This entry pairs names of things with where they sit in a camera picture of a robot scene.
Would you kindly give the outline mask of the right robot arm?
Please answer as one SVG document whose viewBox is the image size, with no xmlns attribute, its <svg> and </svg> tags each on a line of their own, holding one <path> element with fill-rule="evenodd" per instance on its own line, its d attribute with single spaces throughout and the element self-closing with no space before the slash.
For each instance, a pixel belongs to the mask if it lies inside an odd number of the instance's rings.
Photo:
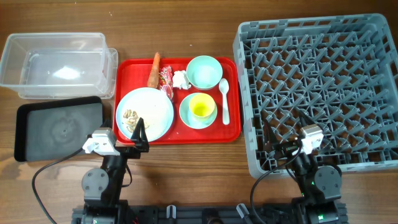
<svg viewBox="0 0 398 224">
<path fill-rule="evenodd" d="M 302 193 L 282 208 L 290 223 L 339 223 L 336 201 L 341 198 L 342 171 L 336 165 L 318 164 L 312 151 L 321 146 L 322 128 L 303 112 L 299 113 L 300 134 L 291 141 L 280 143 L 271 124 L 264 122 L 264 147 L 275 159 L 286 158 L 282 165 L 292 171 Z"/>
</svg>

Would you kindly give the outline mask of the red snack wrapper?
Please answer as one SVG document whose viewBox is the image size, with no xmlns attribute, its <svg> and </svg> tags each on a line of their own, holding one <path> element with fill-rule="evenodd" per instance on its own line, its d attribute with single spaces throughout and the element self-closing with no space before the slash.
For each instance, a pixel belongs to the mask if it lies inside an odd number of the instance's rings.
<svg viewBox="0 0 398 224">
<path fill-rule="evenodd" d="M 173 73 L 170 65 L 160 69 L 158 89 L 165 93 L 170 100 L 174 96 L 172 77 Z"/>
</svg>

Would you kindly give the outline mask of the yellow cup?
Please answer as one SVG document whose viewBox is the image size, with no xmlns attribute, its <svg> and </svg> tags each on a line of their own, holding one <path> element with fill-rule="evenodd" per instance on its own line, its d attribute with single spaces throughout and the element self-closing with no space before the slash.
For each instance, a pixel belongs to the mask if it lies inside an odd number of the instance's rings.
<svg viewBox="0 0 398 224">
<path fill-rule="evenodd" d="M 214 99 L 206 93 L 196 93 L 189 101 L 189 110 L 193 117 L 199 121 L 207 120 L 215 111 Z"/>
</svg>

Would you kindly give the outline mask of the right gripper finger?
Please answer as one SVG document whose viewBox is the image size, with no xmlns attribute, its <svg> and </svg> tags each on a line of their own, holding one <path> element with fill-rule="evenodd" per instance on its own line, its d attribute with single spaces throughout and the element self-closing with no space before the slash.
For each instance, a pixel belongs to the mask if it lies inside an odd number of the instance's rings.
<svg viewBox="0 0 398 224">
<path fill-rule="evenodd" d="M 299 121 L 302 128 L 314 124 L 314 121 L 303 111 L 299 111 Z"/>
<path fill-rule="evenodd" d="M 265 145 L 275 146 L 279 143 L 268 120 L 264 120 L 264 125 L 262 129 L 264 133 Z"/>
</svg>

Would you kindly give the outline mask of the light blue small bowl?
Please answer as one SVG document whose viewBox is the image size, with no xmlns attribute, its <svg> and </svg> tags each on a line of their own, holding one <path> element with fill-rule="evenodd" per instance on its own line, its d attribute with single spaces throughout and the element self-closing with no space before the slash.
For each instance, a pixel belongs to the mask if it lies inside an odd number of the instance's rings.
<svg viewBox="0 0 398 224">
<path fill-rule="evenodd" d="M 197 119 L 195 119 L 192 115 L 192 113 L 189 110 L 189 101 L 191 100 L 192 96 L 196 94 L 196 93 L 192 93 L 188 96 L 186 96 L 181 104 L 180 104 L 180 108 L 179 108 L 179 115 L 181 120 L 189 127 L 189 128 L 193 128 L 193 129 L 204 129 L 209 127 L 216 119 L 217 117 L 217 105 L 215 108 L 215 111 L 211 114 L 211 116 L 204 121 L 199 121 Z"/>
</svg>

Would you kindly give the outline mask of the white tissue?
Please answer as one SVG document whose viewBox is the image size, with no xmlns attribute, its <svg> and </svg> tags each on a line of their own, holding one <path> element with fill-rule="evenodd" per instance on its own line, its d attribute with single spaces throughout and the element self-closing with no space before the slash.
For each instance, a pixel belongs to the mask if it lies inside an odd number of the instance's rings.
<svg viewBox="0 0 398 224">
<path fill-rule="evenodd" d="M 187 78 L 187 73 L 185 70 L 175 71 L 172 77 L 173 87 L 183 90 L 188 90 L 191 84 Z"/>
</svg>

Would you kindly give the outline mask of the white plastic spoon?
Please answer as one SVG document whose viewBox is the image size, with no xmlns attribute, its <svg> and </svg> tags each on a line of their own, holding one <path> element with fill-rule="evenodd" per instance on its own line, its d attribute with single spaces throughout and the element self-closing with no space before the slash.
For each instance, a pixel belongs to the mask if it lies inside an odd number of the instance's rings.
<svg viewBox="0 0 398 224">
<path fill-rule="evenodd" d="M 221 92 L 222 98 L 223 98 L 223 104 L 222 104 L 223 124 L 228 125 L 230 122 L 228 99 L 227 99 L 227 93 L 229 91 L 229 84 L 225 78 L 222 78 L 219 82 L 219 91 Z"/>
</svg>

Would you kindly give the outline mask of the peanut shells food scraps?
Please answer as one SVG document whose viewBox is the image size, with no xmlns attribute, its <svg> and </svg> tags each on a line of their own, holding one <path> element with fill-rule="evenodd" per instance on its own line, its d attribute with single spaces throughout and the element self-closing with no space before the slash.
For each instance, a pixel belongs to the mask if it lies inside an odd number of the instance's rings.
<svg viewBox="0 0 398 224">
<path fill-rule="evenodd" d="M 126 126 L 127 130 L 130 133 L 133 133 L 137 123 L 139 121 L 140 117 L 136 113 L 136 111 L 133 110 L 126 110 L 123 114 L 123 124 Z"/>
</svg>

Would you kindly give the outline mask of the mint green bowl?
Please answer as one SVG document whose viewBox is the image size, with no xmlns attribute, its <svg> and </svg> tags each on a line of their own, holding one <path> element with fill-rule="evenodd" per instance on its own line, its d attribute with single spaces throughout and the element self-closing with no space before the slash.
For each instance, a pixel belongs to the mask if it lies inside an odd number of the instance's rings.
<svg viewBox="0 0 398 224">
<path fill-rule="evenodd" d="M 201 55 L 193 58 L 186 69 L 188 81 L 198 90 L 210 90 L 223 77 L 223 68 L 217 59 Z"/>
</svg>

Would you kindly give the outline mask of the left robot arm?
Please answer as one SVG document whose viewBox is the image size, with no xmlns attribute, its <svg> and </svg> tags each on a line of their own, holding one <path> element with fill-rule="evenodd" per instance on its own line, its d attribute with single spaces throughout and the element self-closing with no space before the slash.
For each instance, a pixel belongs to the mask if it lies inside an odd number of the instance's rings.
<svg viewBox="0 0 398 224">
<path fill-rule="evenodd" d="M 128 202 L 121 200 L 120 194 L 124 175 L 129 172 L 127 161 L 139 159 L 141 153 L 149 151 L 142 118 L 138 119 L 130 140 L 132 146 L 117 147 L 115 133 L 105 125 L 88 137 L 84 151 L 103 156 L 103 162 L 101 167 L 89 170 L 82 178 L 85 204 L 81 218 L 74 217 L 73 223 L 137 222 Z"/>
</svg>

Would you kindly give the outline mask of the orange carrot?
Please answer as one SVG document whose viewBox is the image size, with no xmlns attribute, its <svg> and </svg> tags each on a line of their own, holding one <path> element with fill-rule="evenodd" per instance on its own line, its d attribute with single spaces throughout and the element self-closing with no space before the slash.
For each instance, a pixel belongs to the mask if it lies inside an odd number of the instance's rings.
<svg viewBox="0 0 398 224">
<path fill-rule="evenodd" d="M 159 65 L 160 65 L 160 53 L 156 52 L 154 55 L 152 67 L 147 80 L 147 86 L 150 88 L 157 88 L 159 84 Z"/>
</svg>

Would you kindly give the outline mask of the large light blue plate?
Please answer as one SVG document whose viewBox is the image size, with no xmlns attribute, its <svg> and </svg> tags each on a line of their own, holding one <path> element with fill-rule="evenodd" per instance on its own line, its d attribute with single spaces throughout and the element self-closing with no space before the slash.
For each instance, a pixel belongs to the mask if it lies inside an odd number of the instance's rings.
<svg viewBox="0 0 398 224">
<path fill-rule="evenodd" d="M 174 121 L 174 106 L 165 93 L 155 88 L 137 88 L 126 94 L 116 108 L 116 125 L 127 139 L 132 136 L 123 124 L 123 114 L 128 109 L 136 111 L 144 120 L 149 142 L 161 138 Z"/>
</svg>

